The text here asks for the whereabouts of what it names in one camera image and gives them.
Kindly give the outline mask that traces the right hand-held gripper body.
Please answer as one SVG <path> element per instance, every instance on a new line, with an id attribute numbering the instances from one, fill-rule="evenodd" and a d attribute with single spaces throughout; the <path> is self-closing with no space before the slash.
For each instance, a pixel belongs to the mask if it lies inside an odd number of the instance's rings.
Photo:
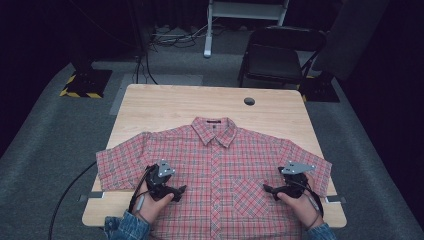
<path id="1" fill-rule="evenodd" d="M 278 171 L 283 175 L 285 185 L 279 189 L 292 198 L 299 198 L 308 187 L 308 179 L 305 172 L 315 169 L 314 165 L 289 161 L 284 167 L 279 167 Z"/>

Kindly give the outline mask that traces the black pole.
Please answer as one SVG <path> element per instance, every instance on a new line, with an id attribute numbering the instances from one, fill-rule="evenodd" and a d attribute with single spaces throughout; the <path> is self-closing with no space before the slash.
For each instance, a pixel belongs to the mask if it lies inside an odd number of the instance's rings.
<path id="1" fill-rule="evenodd" d="M 130 18 L 134 31 L 136 48 L 140 56 L 146 54 L 147 43 L 144 37 L 143 2 L 142 0 L 127 0 Z"/>

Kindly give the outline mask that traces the person's right hand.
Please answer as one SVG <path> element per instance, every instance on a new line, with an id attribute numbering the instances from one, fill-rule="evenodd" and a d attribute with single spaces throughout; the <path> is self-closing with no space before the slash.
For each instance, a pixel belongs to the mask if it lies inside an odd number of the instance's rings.
<path id="1" fill-rule="evenodd" d="M 316 211 L 310 203 L 309 196 L 313 198 L 308 190 L 305 190 L 299 198 L 292 198 L 282 192 L 278 193 L 278 197 L 292 208 L 295 216 L 307 230 L 324 223 L 321 213 Z"/>

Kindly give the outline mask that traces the white metal stand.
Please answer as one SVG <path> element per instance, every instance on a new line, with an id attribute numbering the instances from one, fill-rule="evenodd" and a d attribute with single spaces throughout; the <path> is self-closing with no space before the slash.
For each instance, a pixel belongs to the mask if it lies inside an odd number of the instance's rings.
<path id="1" fill-rule="evenodd" d="M 212 22 L 214 18 L 273 20 L 281 26 L 284 22 L 289 2 L 290 0 L 282 0 L 278 4 L 260 4 L 209 0 L 204 57 L 210 58 L 212 55 Z"/>

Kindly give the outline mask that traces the grey fabric panel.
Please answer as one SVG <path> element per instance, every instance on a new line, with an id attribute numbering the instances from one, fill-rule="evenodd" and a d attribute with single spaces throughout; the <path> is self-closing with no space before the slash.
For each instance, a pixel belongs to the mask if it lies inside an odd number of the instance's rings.
<path id="1" fill-rule="evenodd" d="M 390 0 L 346 0 L 313 65 L 347 80 L 370 42 Z"/>

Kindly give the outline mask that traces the black folding chair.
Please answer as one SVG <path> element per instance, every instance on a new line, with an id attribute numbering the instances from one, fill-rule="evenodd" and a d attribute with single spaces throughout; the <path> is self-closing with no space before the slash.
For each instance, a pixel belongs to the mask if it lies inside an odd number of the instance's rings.
<path id="1" fill-rule="evenodd" d="M 268 26 L 251 33 L 239 70 L 239 86 L 245 79 L 300 84 L 314 59 L 326 45 L 323 31 Z"/>

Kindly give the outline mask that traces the person's left hand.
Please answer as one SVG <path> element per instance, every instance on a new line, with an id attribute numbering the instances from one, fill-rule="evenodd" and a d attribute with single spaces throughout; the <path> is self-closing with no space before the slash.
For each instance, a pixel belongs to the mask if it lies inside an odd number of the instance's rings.
<path id="1" fill-rule="evenodd" d="M 139 211 L 136 211 L 137 204 L 140 196 L 144 194 L 144 203 Z M 167 194 L 160 200 L 154 200 L 148 193 L 148 187 L 146 183 L 143 183 L 136 194 L 136 202 L 131 213 L 137 218 L 146 221 L 149 224 L 153 224 L 156 218 L 160 215 L 160 212 L 172 201 L 174 195 L 172 193 Z"/>

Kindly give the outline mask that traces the black base with yellow stripes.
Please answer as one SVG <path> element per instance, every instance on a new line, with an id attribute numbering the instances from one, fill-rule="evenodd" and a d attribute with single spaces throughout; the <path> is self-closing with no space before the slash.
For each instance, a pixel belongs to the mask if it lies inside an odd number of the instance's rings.
<path id="1" fill-rule="evenodd" d="M 88 73 L 74 71 L 64 88 L 61 90 L 60 96 L 94 99 L 103 98 L 104 90 L 111 74 L 111 70 L 103 69 L 93 69 Z"/>

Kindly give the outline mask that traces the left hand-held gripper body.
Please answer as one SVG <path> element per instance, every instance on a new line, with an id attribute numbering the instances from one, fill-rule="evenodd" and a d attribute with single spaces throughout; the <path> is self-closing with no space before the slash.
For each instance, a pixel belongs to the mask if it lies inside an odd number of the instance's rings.
<path id="1" fill-rule="evenodd" d="M 167 181 L 175 174 L 175 170 L 166 160 L 160 160 L 158 163 L 149 166 L 146 169 L 147 177 L 145 179 L 148 191 L 153 199 L 158 200 L 172 193 L 177 195 L 177 190 L 166 185 Z"/>

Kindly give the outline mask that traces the red plaid short-sleeved shirt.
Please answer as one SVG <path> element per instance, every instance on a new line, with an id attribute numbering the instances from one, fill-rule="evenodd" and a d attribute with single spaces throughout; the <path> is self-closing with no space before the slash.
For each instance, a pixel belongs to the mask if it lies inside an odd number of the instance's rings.
<path id="1" fill-rule="evenodd" d="M 238 127 L 231 119 L 197 117 L 189 125 L 144 132 L 96 155 L 105 191 L 133 189 L 147 166 L 165 160 L 169 183 L 186 188 L 166 207 L 151 240 L 300 240 L 293 211 L 264 191 L 280 186 L 288 162 L 314 166 L 315 192 L 327 192 L 331 165 L 290 140 Z"/>

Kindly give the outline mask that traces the black stand base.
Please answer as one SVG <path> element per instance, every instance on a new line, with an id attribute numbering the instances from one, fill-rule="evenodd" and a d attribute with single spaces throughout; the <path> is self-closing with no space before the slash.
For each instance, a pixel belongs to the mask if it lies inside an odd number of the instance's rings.
<path id="1" fill-rule="evenodd" d="M 339 102 L 331 83 L 333 78 L 328 72 L 321 72 L 316 77 L 307 77 L 300 83 L 298 91 L 306 102 Z"/>

